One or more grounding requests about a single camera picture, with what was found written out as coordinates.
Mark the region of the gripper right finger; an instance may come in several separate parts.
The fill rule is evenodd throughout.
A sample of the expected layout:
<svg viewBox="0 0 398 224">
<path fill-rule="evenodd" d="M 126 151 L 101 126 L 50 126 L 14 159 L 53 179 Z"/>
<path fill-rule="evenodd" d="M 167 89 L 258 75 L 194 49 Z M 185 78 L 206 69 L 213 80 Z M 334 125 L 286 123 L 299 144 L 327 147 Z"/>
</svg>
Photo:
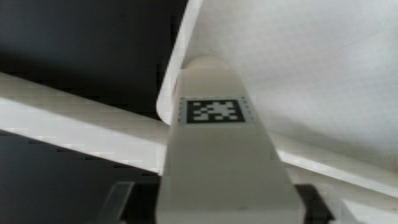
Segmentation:
<svg viewBox="0 0 398 224">
<path fill-rule="evenodd" d="M 306 205 L 304 224 L 329 224 L 334 215 L 316 187 L 311 184 L 297 184 L 295 188 Z"/>
</svg>

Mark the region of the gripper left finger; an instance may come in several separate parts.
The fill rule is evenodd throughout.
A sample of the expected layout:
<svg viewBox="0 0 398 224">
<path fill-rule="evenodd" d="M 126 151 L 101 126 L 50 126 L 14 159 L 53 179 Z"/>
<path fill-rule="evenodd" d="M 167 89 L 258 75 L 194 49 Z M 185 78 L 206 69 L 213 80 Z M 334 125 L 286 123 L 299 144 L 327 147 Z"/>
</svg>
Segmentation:
<svg viewBox="0 0 398 224">
<path fill-rule="evenodd" d="M 117 182 L 112 185 L 94 224 L 157 224 L 158 184 Z"/>
</svg>

